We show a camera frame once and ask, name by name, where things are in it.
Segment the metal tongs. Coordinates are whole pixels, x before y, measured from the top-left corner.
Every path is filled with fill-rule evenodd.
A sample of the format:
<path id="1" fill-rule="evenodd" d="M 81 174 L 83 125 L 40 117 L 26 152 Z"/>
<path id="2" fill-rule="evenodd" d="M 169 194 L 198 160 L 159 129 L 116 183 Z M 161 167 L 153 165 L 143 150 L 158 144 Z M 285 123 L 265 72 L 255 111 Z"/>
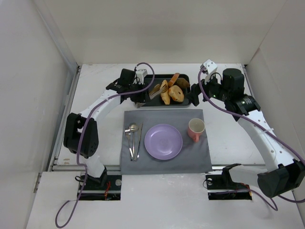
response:
<path id="1" fill-rule="evenodd" d="M 165 86 L 161 86 L 160 84 L 157 84 L 151 91 L 149 91 L 148 99 L 146 99 L 144 103 L 135 103 L 136 108 L 140 108 L 145 104 L 150 103 L 155 97 L 157 97 L 161 93 L 164 93 L 165 91 L 166 91 Z"/>

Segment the long golden bread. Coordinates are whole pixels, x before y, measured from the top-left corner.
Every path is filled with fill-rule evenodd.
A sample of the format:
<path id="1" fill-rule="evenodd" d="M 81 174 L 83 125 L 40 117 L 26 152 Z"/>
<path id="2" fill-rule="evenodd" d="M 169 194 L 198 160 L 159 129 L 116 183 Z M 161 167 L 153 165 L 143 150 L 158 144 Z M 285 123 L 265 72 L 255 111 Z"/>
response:
<path id="1" fill-rule="evenodd" d="M 161 99 L 163 100 L 165 105 L 169 105 L 171 98 L 168 94 L 168 83 L 166 80 L 163 80 L 160 90 L 161 90 L 160 92 Z"/>

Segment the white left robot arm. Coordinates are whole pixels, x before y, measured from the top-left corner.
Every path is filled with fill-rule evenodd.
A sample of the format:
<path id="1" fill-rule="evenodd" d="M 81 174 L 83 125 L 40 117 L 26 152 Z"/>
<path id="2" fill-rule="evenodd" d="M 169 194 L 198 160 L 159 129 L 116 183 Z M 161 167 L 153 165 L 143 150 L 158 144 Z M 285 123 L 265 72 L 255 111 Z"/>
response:
<path id="1" fill-rule="evenodd" d="M 147 74 L 146 69 L 122 69 L 120 77 L 110 83 L 92 105 L 67 116 L 63 145 L 77 155 L 77 164 L 85 166 L 86 177 L 99 186 L 106 182 L 107 169 L 96 154 L 98 119 L 105 118 L 127 98 L 136 103 L 149 101 L 148 84 L 144 83 Z"/>

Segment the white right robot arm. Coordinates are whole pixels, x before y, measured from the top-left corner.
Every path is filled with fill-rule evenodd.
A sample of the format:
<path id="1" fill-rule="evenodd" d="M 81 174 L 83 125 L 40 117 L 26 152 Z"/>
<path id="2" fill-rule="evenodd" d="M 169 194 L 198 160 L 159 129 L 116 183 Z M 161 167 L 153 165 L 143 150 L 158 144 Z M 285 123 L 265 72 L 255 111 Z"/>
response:
<path id="1" fill-rule="evenodd" d="M 225 182 L 258 187 L 269 198 L 281 197 L 283 193 L 299 187 L 305 178 L 305 161 L 275 136 L 258 102 L 244 93 L 243 73 L 236 68 L 227 68 L 220 81 L 216 74 L 215 68 L 201 67 L 198 83 L 191 86 L 186 97 L 195 106 L 199 104 L 199 94 L 203 94 L 203 101 L 210 104 L 212 99 L 224 102 L 225 108 L 216 108 L 234 117 L 265 163 L 265 169 L 247 168 L 239 163 L 226 166 L 222 171 Z"/>

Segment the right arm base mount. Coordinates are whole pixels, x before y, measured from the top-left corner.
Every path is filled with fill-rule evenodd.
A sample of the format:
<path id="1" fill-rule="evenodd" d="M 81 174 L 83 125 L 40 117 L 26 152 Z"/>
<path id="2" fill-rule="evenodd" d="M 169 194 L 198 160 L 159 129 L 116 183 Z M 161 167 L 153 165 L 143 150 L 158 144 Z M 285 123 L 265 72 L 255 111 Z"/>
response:
<path id="1" fill-rule="evenodd" d="M 222 174 L 206 174 L 203 186 L 209 200 L 252 200 L 248 185 L 227 181 Z"/>

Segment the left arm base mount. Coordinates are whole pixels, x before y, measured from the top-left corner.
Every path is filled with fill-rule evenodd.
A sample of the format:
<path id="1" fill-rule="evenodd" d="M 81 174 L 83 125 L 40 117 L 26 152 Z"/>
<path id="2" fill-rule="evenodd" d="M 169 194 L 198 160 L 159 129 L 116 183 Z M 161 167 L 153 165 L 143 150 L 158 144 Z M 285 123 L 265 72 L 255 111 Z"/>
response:
<path id="1" fill-rule="evenodd" d="M 121 200 L 121 175 L 108 175 L 106 181 L 100 183 L 87 178 L 80 200 L 83 201 L 118 201 Z"/>

